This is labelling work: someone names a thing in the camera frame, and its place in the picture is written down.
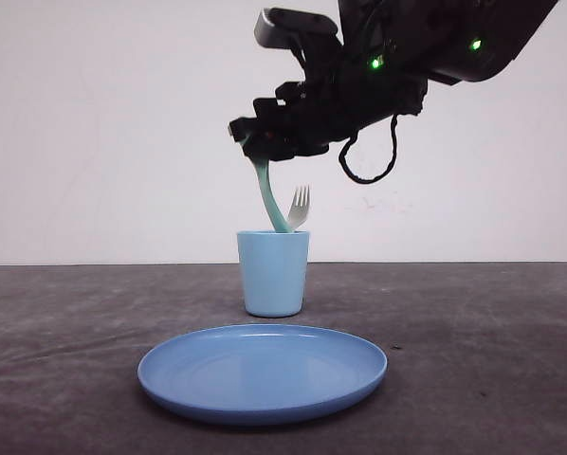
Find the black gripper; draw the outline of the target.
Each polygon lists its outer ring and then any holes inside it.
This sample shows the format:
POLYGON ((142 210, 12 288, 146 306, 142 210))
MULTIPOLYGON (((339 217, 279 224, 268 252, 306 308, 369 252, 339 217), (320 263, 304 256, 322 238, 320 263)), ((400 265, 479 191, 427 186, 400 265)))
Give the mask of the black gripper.
POLYGON ((427 43, 413 35, 366 27, 350 36, 305 34, 289 43, 304 78, 257 98, 254 113, 229 123, 247 157, 270 161, 322 155, 331 143, 355 141, 360 130, 398 115, 420 113, 427 78, 420 64, 427 43))

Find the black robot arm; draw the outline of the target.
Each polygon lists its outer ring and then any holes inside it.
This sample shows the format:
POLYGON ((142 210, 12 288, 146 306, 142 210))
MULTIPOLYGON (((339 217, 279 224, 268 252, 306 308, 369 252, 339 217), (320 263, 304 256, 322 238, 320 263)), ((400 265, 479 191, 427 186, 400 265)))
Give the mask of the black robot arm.
POLYGON ((287 49, 304 78, 253 102, 229 124, 245 155, 281 161, 321 155, 333 142, 394 115, 416 115, 429 82, 488 80, 515 60, 550 1, 342 1, 339 18, 263 9, 260 46, 287 49))

